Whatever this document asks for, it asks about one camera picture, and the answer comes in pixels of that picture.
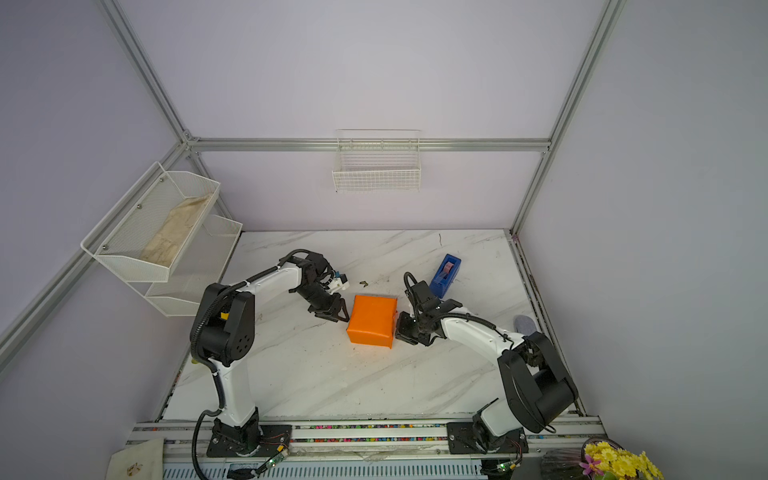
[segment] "marble tabletop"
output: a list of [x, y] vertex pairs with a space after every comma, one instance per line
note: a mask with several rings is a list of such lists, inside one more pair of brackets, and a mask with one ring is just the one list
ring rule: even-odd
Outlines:
[[[533, 316], [503, 230], [246, 232], [223, 283], [265, 270], [295, 248], [322, 253], [346, 273], [350, 312], [356, 294], [396, 296], [398, 311], [407, 310], [404, 272], [429, 282], [450, 253], [462, 264], [446, 298], [508, 329], [515, 315]], [[498, 367], [466, 346], [442, 339], [430, 347], [356, 345], [346, 323], [306, 308], [300, 296], [284, 293], [257, 312], [246, 358], [261, 419], [467, 417], [504, 396]], [[163, 418], [194, 420], [216, 404], [210, 372], [188, 359]]]

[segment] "white wire basket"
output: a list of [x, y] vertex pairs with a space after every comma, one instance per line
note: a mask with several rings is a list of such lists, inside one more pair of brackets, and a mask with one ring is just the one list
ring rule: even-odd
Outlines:
[[[186, 171], [165, 171], [159, 164], [155, 168], [161, 170], [157, 179], [102, 245], [92, 252], [81, 244], [124, 282], [168, 282], [219, 196], [220, 184], [215, 180]], [[190, 219], [194, 223], [177, 230], [176, 235], [182, 240], [174, 244], [177, 251], [172, 258], [162, 263], [142, 260], [144, 249], [162, 228], [171, 209], [187, 198], [197, 197], [204, 199], [197, 209], [197, 219]]]
[[[371, 138], [372, 134], [380, 136]], [[344, 138], [350, 135], [358, 137]], [[333, 183], [337, 192], [418, 191], [419, 131], [339, 131]]]
[[243, 228], [242, 223], [214, 214], [202, 224], [170, 279], [139, 292], [165, 316], [197, 314], [205, 288], [221, 278]]

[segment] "white wall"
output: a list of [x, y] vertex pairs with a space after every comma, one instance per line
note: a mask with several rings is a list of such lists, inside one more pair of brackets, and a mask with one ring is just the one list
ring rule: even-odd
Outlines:
[[[174, 143], [95, 2], [3, 7], [0, 331]], [[93, 266], [0, 382], [3, 478], [103, 478], [188, 328]]]
[[245, 230], [509, 228], [538, 152], [422, 154], [419, 192], [338, 194], [336, 154], [207, 152]]
[[768, 3], [628, 2], [521, 239], [590, 413], [765, 475]]
[[548, 137], [603, 4], [123, 3], [201, 137]]

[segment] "black mounting plate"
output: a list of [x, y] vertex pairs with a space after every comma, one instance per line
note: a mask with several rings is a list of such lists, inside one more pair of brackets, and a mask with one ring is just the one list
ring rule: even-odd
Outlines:
[[[256, 451], [250, 457], [269, 458], [277, 453], [277, 447], [280, 446], [280, 443], [290, 447], [290, 434], [293, 431], [293, 427], [291, 425], [259, 425], [259, 428], [261, 429], [262, 441], [259, 443]], [[239, 457], [239, 455], [230, 451], [224, 443], [225, 442], [214, 443], [214, 439], [211, 439], [205, 455], [208, 458]]]
[[[449, 452], [456, 455], [463, 453], [484, 453], [476, 444], [475, 434], [472, 432], [472, 422], [450, 422], [446, 427], [448, 429]], [[510, 430], [504, 435], [503, 439], [503, 441], [499, 441], [500, 446], [496, 450], [487, 453], [489, 455], [497, 453], [516, 453], [518, 448], [507, 440], [517, 442], [520, 445], [522, 452], [528, 453], [528, 439], [525, 438], [523, 429]]]

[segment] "orange cube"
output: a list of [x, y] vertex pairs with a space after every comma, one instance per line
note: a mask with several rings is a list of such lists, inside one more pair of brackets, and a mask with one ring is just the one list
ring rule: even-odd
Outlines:
[[346, 333], [352, 343], [388, 346], [395, 338], [397, 299], [355, 295], [355, 306]]

